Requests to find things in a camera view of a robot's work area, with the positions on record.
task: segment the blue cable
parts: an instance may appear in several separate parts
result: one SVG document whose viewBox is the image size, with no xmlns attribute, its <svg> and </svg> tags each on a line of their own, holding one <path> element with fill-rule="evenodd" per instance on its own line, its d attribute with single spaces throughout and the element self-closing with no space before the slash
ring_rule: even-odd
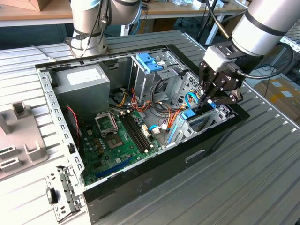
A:
<svg viewBox="0 0 300 225">
<path fill-rule="evenodd" d="M 158 125 L 152 125 L 151 127 L 149 127 L 149 131 L 151 131 L 153 128 L 156 128 L 156 127 L 158 127 Z"/>
<path fill-rule="evenodd" d="M 135 34 L 135 32 L 137 31 L 137 29 L 139 28 L 139 25 L 140 25 L 140 20 L 138 20 L 138 22 L 137 22 L 137 27 L 136 27 L 135 31 L 133 31 L 132 35 Z"/>
<path fill-rule="evenodd" d="M 197 97 L 194 93 L 192 93 L 192 92 L 188 92 L 188 93 L 185 95 L 184 100 L 186 101 L 188 107 L 191 108 L 191 105 L 190 105 L 190 103 L 188 102 L 188 95 L 192 96 L 192 98 L 195 99 L 196 103 L 198 103 L 199 99 L 198 99 L 198 97 Z"/>
</svg>

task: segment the yellow wire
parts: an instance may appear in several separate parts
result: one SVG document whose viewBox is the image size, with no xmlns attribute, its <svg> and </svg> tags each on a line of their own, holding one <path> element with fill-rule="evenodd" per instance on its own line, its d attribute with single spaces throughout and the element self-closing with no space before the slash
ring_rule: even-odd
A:
<svg viewBox="0 0 300 225">
<path fill-rule="evenodd" d="M 124 92 L 123 99 L 122 99 L 122 101 L 121 101 L 120 104 L 116 105 L 117 107 L 121 107 L 122 105 L 124 105 L 124 103 L 125 103 L 125 96 L 126 95 L 127 95 L 127 92 Z"/>
</svg>

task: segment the power cable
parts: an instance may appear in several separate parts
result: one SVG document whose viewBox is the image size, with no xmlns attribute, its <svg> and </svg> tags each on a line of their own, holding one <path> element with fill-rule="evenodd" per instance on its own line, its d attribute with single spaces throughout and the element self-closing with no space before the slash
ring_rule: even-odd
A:
<svg viewBox="0 0 300 225">
<path fill-rule="evenodd" d="M 214 10 L 215 7 L 216 7 L 217 1 L 218 1 L 218 0 L 214 0 L 214 2 L 212 3 L 212 7 L 210 7 L 210 3 L 207 1 L 207 2 L 206 2 L 206 6 L 205 6 L 205 11 L 206 11 L 206 7 L 208 7 L 208 6 L 209 6 L 212 10 Z M 205 28 L 206 28 L 206 26 L 207 26 L 209 20 L 210 20 L 210 14 L 208 14 L 208 15 L 206 16 L 205 21 L 204 21 L 204 24 L 203 24 L 201 30 L 198 31 L 198 35 L 197 35 L 197 37 L 196 37 L 196 41 L 197 41 L 197 42 L 200 41 L 200 39 L 201 39 L 201 37 L 202 37 L 202 35 L 203 35 L 203 33 L 204 33 L 204 30 L 205 30 Z"/>
<path fill-rule="evenodd" d="M 224 24 L 224 23 L 226 23 L 226 22 L 228 22 L 228 21 L 234 19 L 235 17 L 238 17 L 239 15 L 243 15 L 246 11 L 247 11 L 247 9 L 245 9 L 245 10 L 243 10 L 243 11 L 241 11 L 241 12 L 238 12 L 238 13 L 236 13 L 236 14 L 234 14 L 234 15 L 231 15 L 231 16 L 227 17 L 226 19 L 224 19 L 224 20 L 221 22 L 221 24 Z"/>
<path fill-rule="evenodd" d="M 241 71 L 240 69 L 238 69 L 237 74 L 241 75 L 243 77 L 246 77 L 246 78 L 261 80 L 261 79 L 268 79 L 268 78 L 274 77 L 276 75 L 279 75 L 283 71 L 285 71 L 285 69 L 287 69 L 290 66 L 290 64 L 292 63 L 292 61 L 293 61 L 294 52 L 293 52 L 293 49 L 288 44 L 286 44 L 286 43 L 281 43 L 280 42 L 277 45 L 281 45 L 281 46 L 285 47 L 287 49 L 288 53 L 289 53 L 288 62 L 281 69 L 279 69 L 275 73 L 271 73 L 269 75 L 264 75 L 264 76 L 253 76 L 253 75 L 250 75 L 250 74 L 246 74 L 243 71 Z"/>
</svg>

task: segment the wooden table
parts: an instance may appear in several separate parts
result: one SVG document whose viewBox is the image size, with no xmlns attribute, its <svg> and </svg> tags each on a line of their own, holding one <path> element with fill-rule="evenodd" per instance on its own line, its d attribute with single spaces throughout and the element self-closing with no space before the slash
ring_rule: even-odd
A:
<svg viewBox="0 0 300 225">
<path fill-rule="evenodd" d="M 244 9 L 244 7 L 233 1 L 225 4 L 225 6 L 222 8 L 216 8 L 214 12 L 218 16 L 218 20 L 221 21 L 223 20 L 224 16 L 233 15 Z M 193 4 L 188 4 L 187 6 L 177 6 L 172 2 L 150 2 L 148 4 L 147 19 L 203 16 L 204 10 L 204 7 L 197 7 Z M 141 19 L 144 18 L 145 13 L 142 12 Z M 41 12 L 0 5 L 0 27 L 72 22 L 72 10 L 68 0 L 51 0 Z M 217 30 L 217 27 L 214 26 L 207 44 L 210 44 Z M 121 36 L 124 35 L 128 35 L 128 27 L 122 25 Z"/>
</svg>

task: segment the motherboard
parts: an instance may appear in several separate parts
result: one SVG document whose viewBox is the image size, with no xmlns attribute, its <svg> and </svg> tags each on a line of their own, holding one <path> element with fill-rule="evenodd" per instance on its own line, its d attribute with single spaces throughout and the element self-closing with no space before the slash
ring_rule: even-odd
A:
<svg viewBox="0 0 300 225">
<path fill-rule="evenodd" d="M 161 150 L 135 110 L 100 114 L 80 131 L 83 148 L 79 153 L 85 165 L 85 185 Z"/>
</svg>

